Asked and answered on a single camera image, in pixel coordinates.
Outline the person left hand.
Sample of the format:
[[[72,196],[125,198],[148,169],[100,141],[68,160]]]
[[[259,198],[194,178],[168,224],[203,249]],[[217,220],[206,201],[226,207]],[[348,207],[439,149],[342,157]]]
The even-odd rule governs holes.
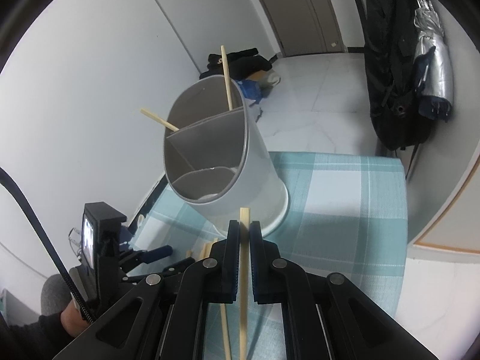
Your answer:
[[[71,337],[80,336],[80,334],[89,327],[89,322],[82,318],[74,301],[70,301],[67,307],[62,311],[60,321],[64,330]]]

